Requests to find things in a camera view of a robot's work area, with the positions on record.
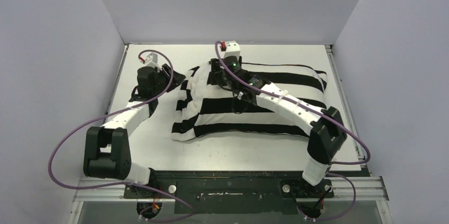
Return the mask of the black white striped pillowcase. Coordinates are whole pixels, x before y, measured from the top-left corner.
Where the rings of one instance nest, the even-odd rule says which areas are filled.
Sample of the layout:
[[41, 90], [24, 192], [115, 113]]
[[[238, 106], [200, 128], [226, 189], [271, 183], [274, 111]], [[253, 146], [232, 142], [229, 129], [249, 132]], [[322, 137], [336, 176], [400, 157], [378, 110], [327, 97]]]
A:
[[[282, 90], [325, 109], [327, 73], [306, 65], [269, 65], [245, 62], [243, 68], [261, 75]], [[177, 97], [171, 140], [188, 141], [216, 132], [240, 131], [305, 137], [289, 120], [262, 107], [239, 100], [212, 85], [211, 64], [205, 62], [185, 74]]]

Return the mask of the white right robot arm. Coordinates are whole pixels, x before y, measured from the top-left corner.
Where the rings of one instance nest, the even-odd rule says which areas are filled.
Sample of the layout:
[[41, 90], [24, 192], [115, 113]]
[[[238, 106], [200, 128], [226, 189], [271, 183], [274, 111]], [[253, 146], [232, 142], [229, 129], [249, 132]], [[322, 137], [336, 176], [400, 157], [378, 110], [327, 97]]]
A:
[[324, 109], [290, 95], [261, 73], [242, 69], [239, 59], [235, 56], [213, 58], [210, 65], [213, 85], [224, 87], [240, 100], [280, 115], [309, 137], [309, 160], [299, 187], [306, 196], [319, 192], [320, 182], [325, 178], [334, 156], [347, 139], [341, 113], [333, 106]]

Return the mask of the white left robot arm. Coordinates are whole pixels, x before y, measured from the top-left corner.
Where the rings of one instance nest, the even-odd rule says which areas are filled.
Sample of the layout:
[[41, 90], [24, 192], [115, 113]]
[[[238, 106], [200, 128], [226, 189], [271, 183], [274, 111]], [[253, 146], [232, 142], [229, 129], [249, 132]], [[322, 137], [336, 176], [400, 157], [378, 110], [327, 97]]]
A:
[[158, 182], [150, 178], [151, 168], [132, 161], [129, 136], [153, 115], [158, 96], [174, 90], [185, 79], [185, 75], [173, 71], [167, 64], [139, 68], [137, 85], [131, 92], [126, 111], [100, 127], [87, 130], [84, 174], [135, 183], [143, 196], [154, 196], [158, 192]]

